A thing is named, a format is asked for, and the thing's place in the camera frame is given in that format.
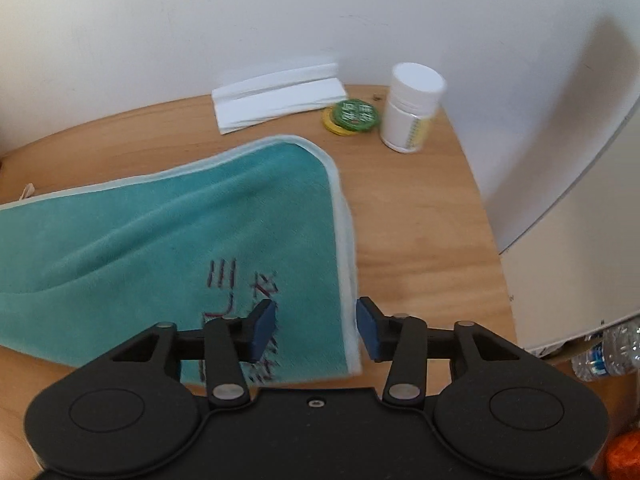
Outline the teal towel with white trim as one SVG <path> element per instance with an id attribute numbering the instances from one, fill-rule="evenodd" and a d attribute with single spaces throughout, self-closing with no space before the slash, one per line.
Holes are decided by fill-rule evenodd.
<path id="1" fill-rule="evenodd" d="M 354 227 L 333 159 L 268 136 L 1 209 L 1 342 L 81 366 L 146 328 L 277 306 L 253 385 L 361 370 Z"/>

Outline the clear plastic bottle on floor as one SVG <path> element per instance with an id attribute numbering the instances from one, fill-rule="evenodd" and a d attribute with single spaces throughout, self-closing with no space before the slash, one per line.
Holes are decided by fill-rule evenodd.
<path id="1" fill-rule="evenodd" d="M 607 328 L 590 339 L 587 351 L 570 361 L 575 376 L 582 382 L 605 377 L 625 376 L 639 370 L 639 318 Z"/>

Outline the green round tin lid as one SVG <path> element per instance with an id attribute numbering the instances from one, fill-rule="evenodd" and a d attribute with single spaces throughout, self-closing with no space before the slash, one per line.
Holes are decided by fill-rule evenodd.
<path id="1" fill-rule="evenodd" d="M 360 99 L 348 99 L 335 104 L 333 121 L 348 131 L 369 131 L 380 120 L 376 108 Z"/>

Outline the yellow round tin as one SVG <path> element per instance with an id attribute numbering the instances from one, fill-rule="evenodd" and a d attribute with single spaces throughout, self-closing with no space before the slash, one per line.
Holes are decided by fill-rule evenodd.
<path id="1" fill-rule="evenodd" d="M 321 122 L 324 128 L 330 133 L 336 136 L 356 136 L 356 134 L 366 133 L 373 130 L 378 123 L 377 122 L 360 122 L 357 128 L 345 128 L 339 125 L 333 118 L 334 107 L 330 106 L 322 110 Z"/>

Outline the white pill bottle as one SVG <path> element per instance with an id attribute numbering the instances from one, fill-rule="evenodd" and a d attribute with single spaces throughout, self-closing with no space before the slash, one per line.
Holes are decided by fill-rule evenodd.
<path id="1" fill-rule="evenodd" d="M 383 143 L 398 153 L 420 151 L 446 90 L 445 78 L 431 67 L 396 64 L 382 117 Z"/>

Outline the orange object at corner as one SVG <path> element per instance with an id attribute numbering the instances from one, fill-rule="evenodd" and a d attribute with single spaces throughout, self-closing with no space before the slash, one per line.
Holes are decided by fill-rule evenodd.
<path id="1" fill-rule="evenodd" d="M 606 475 L 610 480 L 640 480 L 640 430 L 620 434 L 605 453 Z"/>

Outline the folded white paper tissue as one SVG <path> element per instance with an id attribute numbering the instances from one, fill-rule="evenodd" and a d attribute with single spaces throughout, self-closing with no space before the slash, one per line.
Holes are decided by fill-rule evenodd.
<path id="1" fill-rule="evenodd" d="M 212 91 L 218 130 L 228 134 L 283 116 L 320 110 L 347 99 L 337 64 L 291 68 Z"/>

